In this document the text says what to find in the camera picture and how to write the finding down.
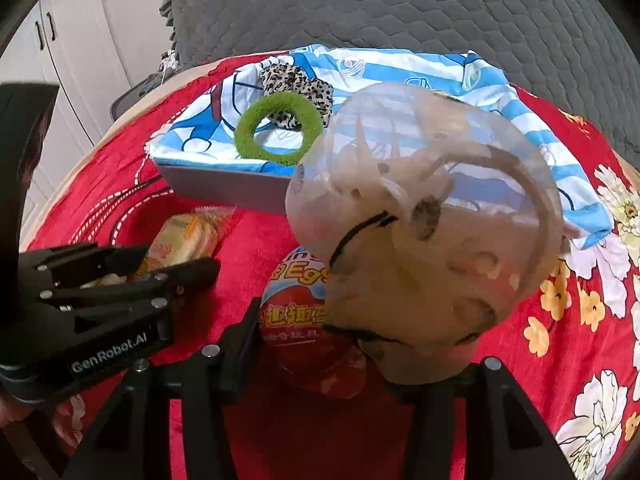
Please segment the gray quilted bedspread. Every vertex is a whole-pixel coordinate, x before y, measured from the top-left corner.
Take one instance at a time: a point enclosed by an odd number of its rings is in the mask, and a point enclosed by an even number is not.
[[[640,65],[597,0],[171,0],[186,66],[309,43],[475,50],[640,167]]]

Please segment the black cabinet handle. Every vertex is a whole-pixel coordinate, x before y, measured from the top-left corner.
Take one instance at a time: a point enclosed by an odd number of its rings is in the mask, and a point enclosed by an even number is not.
[[[42,41],[42,31],[40,30],[40,24],[36,22],[36,30],[38,31],[38,39],[40,40],[40,50],[44,50],[44,41]]]
[[[53,18],[50,12],[47,12],[47,18],[49,19],[49,25],[51,25],[51,41],[56,41],[56,27],[53,25]]]

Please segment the kinder joy egg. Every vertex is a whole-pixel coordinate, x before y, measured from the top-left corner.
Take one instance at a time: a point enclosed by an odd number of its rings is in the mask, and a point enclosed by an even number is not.
[[[332,397],[361,392],[366,359],[355,341],[326,332],[328,269],[303,248],[291,251],[269,278],[260,306],[260,333],[284,379]]]

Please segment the leopard print fabric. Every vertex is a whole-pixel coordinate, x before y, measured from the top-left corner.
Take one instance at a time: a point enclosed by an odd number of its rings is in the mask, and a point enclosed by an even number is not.
[[[309,79],[299,66],[287,64],[269,65],[260,73],[260,81],[264,94],[291,91],[309,99],[322,117],[322,126],[329,124],[331,107],[334,102],[334,87],[326,81]],[[294,114],[289,112],[274,112],[269,120],[279,128],[299,130],[301,125]]]

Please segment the yellow snack bag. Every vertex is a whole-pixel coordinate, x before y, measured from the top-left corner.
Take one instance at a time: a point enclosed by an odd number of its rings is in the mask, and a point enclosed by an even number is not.
[[[145,272],[162,269],[211,256],[220,239],[222,223],[232,209],[203,208],[169,218],[142,259],[136,277]]]

